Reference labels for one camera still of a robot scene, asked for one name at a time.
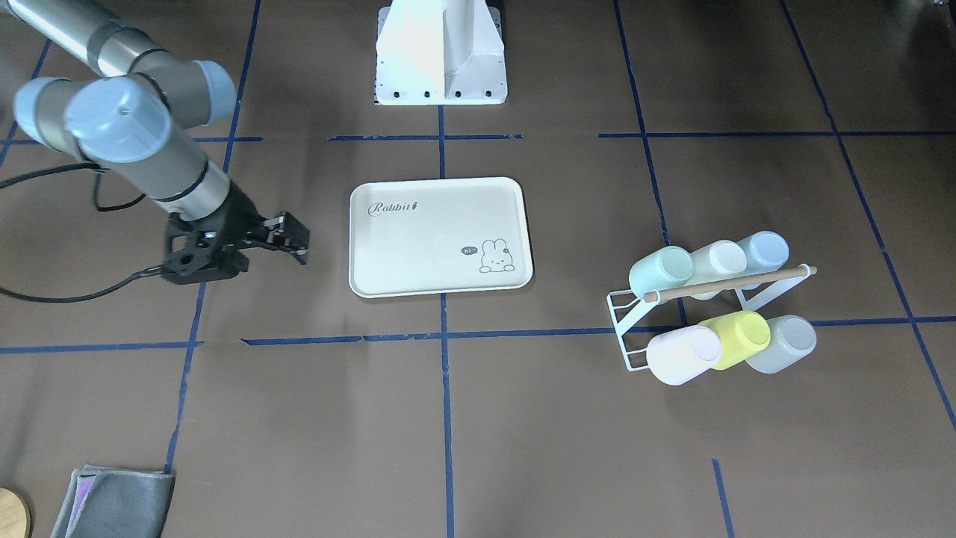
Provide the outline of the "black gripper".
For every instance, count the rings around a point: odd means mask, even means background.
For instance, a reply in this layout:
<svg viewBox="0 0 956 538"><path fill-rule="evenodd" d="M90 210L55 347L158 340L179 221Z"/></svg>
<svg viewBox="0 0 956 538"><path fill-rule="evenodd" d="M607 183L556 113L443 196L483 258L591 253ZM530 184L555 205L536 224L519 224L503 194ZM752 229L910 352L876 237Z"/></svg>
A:
<svg viewBox="0 0 956 538"><path fill-rule="evenodd" d="M247 241L267 240L265 221L233 182L223 204L207 217L186 221L170 214L161 276L174 285L235 278L249 267L249 259L239 250L249 246Z"/></svg>

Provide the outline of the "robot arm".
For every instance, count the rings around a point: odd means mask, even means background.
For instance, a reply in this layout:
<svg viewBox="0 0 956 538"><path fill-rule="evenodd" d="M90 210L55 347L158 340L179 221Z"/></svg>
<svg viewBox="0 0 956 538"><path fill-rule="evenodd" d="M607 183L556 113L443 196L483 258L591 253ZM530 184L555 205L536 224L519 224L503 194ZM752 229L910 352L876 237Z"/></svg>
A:
<svg viewBox="0 0 956 538"><path fill-rule="evenodd" d="M41 76L13 98L31 139L119 174L168 215L158 272L177 285L246 272L243 248L269 229L249 197L189 129L225 119L237 89L214 61L184 61L95 1L4 1L14 18L96 73Z"/></svg>

